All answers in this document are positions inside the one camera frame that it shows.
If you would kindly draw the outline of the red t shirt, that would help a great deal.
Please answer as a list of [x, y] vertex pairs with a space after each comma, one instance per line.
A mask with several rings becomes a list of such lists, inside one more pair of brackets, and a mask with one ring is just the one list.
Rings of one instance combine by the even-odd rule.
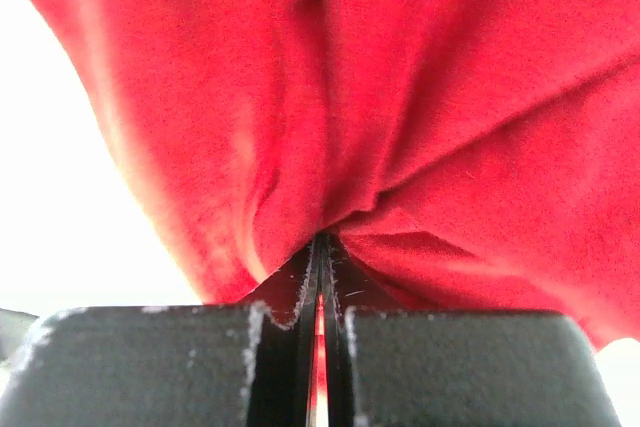
[[201, 305], [329, 235], [410, 311], [639, 334], [639, 0], [30, 0]]

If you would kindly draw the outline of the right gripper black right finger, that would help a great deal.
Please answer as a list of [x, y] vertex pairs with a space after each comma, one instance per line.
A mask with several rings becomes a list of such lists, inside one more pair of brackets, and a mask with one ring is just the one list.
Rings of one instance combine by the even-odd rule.
[[616, 426], [593, 350], [549, 311], [404, 309], [319, 239], [332, 426]]

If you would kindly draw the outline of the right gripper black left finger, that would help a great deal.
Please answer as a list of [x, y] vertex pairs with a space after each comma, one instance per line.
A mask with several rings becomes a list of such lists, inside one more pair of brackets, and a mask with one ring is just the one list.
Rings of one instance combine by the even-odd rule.
[[235, 304], [82, 307], [11, 359], [5, 426], [308, 426], [317, 248]]

